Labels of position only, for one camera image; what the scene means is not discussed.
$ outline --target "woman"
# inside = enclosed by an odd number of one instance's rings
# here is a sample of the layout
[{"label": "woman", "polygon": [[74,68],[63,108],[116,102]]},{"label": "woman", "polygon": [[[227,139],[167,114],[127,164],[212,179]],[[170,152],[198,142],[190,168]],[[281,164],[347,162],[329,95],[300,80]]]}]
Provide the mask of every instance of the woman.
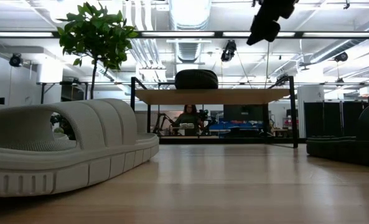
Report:
[{"label": "woman", "polygon": [[201,127],[203,129],[203,122],[198,117],[197,107],[195,105],[185,105],[183,113],[180,114],[174,124],[178,126],[184,123],[194,124],[194,129],[186,129],[184,131],[186,136],[196,136],[199,128]]}]

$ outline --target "tree trunk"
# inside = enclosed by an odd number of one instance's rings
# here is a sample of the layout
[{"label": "tree trunk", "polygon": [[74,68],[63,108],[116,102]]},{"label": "tree trunk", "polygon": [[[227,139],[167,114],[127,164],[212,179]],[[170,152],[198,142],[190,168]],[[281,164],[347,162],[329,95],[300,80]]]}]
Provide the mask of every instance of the tree trunk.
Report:
[{"label": "tree trunk", "polygon": [[95,59],[95,66],[93,68],[93,76],[91,78],[91,88],[90,88],[90,99],[93,99],[93,91],[95,90],[95,80],[97,72],[97,59]]}]

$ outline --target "computer monitor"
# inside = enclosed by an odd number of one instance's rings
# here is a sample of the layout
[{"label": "computer monitor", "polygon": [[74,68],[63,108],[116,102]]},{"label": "computer monitor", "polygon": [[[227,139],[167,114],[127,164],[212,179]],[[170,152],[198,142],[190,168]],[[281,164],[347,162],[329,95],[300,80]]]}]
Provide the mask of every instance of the computer monitor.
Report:
[{"label": "computer monitor", "polygon": [[262,105],[224,105],[224,121],[262,121]]}]

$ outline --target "wooden floor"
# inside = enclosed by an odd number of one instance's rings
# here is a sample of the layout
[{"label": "wooden floor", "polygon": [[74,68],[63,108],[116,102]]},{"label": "wooden floor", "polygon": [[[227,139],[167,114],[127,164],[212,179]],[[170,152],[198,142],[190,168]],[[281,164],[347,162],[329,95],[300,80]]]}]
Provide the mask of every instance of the wooden floor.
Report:
[{"label": "wooden floor", "polygon": [[151,162],[62,195],[0,198],[0,223],[369,223],[369,167],[304,146],[161,146]]}]

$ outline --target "shelf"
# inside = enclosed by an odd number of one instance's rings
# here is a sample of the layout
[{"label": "shelf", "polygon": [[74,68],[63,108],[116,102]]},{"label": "shelf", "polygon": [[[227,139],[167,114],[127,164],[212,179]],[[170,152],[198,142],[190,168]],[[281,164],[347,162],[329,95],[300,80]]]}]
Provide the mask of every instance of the shelf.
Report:
[{"label": "shelf", "polygon": [[289,89],[136,90],[148,105],[262,105],[289,96]]}]

